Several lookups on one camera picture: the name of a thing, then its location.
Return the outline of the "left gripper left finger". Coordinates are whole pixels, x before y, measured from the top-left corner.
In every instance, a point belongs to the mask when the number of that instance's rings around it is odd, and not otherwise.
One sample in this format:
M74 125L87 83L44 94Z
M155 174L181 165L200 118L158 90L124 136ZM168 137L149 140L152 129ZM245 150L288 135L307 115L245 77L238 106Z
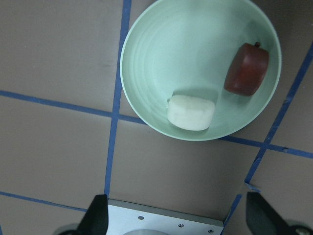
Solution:
M105 194L99 194L92 200L76 231L79 235L105 235L108 226L108 199Z

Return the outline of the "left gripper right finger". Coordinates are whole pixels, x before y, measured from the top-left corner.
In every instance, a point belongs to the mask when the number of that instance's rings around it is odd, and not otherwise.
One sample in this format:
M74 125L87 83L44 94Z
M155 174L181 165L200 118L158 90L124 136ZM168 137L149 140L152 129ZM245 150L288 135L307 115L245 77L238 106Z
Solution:
M295 235L295 231L257 192L246 195L246 224L253 235Z

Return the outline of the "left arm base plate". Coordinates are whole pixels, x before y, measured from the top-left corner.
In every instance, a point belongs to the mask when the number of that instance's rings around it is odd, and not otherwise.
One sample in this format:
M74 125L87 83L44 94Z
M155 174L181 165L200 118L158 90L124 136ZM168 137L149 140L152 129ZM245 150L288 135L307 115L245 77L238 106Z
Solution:
M220 235L222 221L119 200L108 200L109 235Z

